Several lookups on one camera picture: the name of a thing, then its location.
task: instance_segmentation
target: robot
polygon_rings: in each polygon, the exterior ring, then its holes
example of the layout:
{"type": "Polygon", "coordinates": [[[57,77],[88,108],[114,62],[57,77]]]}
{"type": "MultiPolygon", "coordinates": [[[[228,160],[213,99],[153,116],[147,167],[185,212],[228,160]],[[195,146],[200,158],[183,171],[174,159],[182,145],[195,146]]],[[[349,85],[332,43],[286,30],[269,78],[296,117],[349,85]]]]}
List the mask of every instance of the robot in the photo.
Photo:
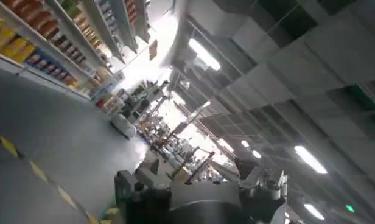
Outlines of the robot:
{"type": "Polygon", "coordinates": [[[126,224],[284,224],[287,175],[255,166],[238,182],[162,180],[146,168],[114,178],[126,224]]]}

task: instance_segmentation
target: fluorescent light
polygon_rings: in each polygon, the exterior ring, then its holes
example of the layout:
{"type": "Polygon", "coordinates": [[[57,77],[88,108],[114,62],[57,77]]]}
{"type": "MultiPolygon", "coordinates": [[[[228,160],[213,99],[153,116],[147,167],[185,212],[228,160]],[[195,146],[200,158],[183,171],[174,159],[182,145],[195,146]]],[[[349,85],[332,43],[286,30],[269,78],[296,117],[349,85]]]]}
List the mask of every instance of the fluorescent light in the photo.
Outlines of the fluorescent light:
{"type": "Polygon", "coordinates": [[[246,140],[243,140],[243,141],[242,141],[242,145],[243,145],[244,147],[249,147],[249,146],[250,146],[246,140]]]}
{"type": "Polygon", "coordinates": [[[173,100],[178,103],[178,104],[182,104],[182,105],[185,105],[186,102],[185,100],[182,99],[182,97],[180,97],[180,95],[178,95],[176,92],[174,91],[171,91],[171,96],[173,97],[173,100]]]}
{"type": "Polygon", "coordinates": [[[304,204],[304,207],[312,214],[314,215],[316,218],[320,219],[320,220],[324,220],[324,216],[319,212],[317,211],[317,209],[311,205],[311,204],[304,204]]]}
{"type": "Polygon", "coordinates": [[[189,47],[191,47],[197,53],[197,56],[201,58],[201,60],[203,60],[207,65],[209,65],[216,71],[220,69],[220,64],[218,63],[218,61],[195,39],[191,38],[189,40],[189,47]]]}
{"type": "Polygon", "coordinates": [[[253,155],[257,158],[257,159],[260,159],[262,156],[259,152],[253,150],[253,155]]]}
{"type": "Polygon", "coordinates": [[[211,104],[210,101],[206,101],[206,103],[204,103],[204,105],[203,105],[202,107],[207,107],[207,106],[209,106],[210,104],[211,104]]]}
{"type": "Polygon", "coordinates": [[[232,149],[232,147],[226,141],[224,141],[224,139],[220,138],[217,143],[229,151],[234,152],[234,149],[232,149]]]}
{"type": "Polygon", "coordinates": [[[304,160],[305,163],[311,166],[317,173],[327,174],[327,170],[319,163],[319,161],[312,156],[303,146],[295,146],[296,153],[304,160]]]}

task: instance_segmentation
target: gray floor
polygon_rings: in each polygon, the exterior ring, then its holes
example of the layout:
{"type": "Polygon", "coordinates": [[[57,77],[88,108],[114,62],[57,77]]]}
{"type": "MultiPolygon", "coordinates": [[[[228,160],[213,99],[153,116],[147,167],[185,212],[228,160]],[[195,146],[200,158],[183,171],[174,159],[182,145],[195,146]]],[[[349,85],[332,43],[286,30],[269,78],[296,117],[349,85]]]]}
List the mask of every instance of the gray floor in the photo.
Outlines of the gray floor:
{"type": "MultiPolygon", "coordinates": [[[[113,177],[133,171],[147,145],[127,141],[90,103],[0,71],[0,133],[90,213],[112,202],[113,177]]],[[[1,223],[86,223],[56,190],[0,146],[1,223]]]]}

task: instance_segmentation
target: store shelf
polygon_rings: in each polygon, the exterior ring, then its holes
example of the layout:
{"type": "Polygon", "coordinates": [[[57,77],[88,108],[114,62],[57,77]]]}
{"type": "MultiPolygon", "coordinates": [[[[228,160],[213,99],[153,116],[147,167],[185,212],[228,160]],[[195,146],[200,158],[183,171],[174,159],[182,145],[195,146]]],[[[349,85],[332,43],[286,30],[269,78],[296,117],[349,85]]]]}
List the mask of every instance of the store shelf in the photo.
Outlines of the store shelf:
{"type": "Polygon", "coordinates": [[[94,1],[81,1],[80,8],[86,15],[90,26],[96,31],[101,40],[109,47],[112,54],[124,62],[117,44],[114,42],[112,34],[109,31],[108,24],[105,22],[100,8],[94,1]]]}
{"type": "Polygon", "coordinates": [[[146,43],[149,42],[149,26],[148,26],[148,17],[145,11],[145,1],[144,0],[135,0],[136,7],[136,22],[135,29],[136,34],[141,37],[146,43]]]}
{"type": "Polygon", "coordinates": [[[20,17],[14,14],[0,1],[0,18],[4,19],[11,29],[19,35],[27,38],[31,43],[42,49],[43,52],[50,55],[54,60],[58,61],[78,82],[89,79],[89,76],[83,69],[78,67],[69,57],[60,52],[53,44],[48,42],[38,32],[33,30],[20,17]]]}
{"type": "Polygon", "coordinates": [[[93,69],[106,67],[105,62],[97,55],[89,41],[82,35],[79,28],[75,25],[64,8],[56,0],[44,0],[51,11],[59,19],[59,28],[67,36],[75,47],[86,56],[93,69]]]}
{"type": "Polygon", "coordinates": [[[117,22],[117,34],[133,52],[137,53],[138,44],[135,40],[134,30],[129,24],[127,8],[125,7],[124,0],[109,0],[113,16],[117,22]]]}

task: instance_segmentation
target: ceiling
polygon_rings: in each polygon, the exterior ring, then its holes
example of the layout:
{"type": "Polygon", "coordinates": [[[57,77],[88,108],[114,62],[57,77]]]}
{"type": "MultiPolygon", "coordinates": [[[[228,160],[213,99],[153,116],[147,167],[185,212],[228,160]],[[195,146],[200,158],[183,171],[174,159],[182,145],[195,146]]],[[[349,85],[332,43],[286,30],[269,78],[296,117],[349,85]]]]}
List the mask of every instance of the ceiling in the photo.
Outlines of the ceiling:
{"type": "Polygon", "coordinates": [[[199,116],[206,131],[239,158],[256,160],[257,150],[263,166],[284,169],[289,206],[305,223],[375,223],[375,1],[190,0],[185,7],[170,88],[190,112],[211,102],[199,116]],[[197,58],[190,38],[218,71],[197,58]],[[307,166],[296,145],[328,174],[307,166]],[[305,203],[326,219],[312,217],[305,203]]]}

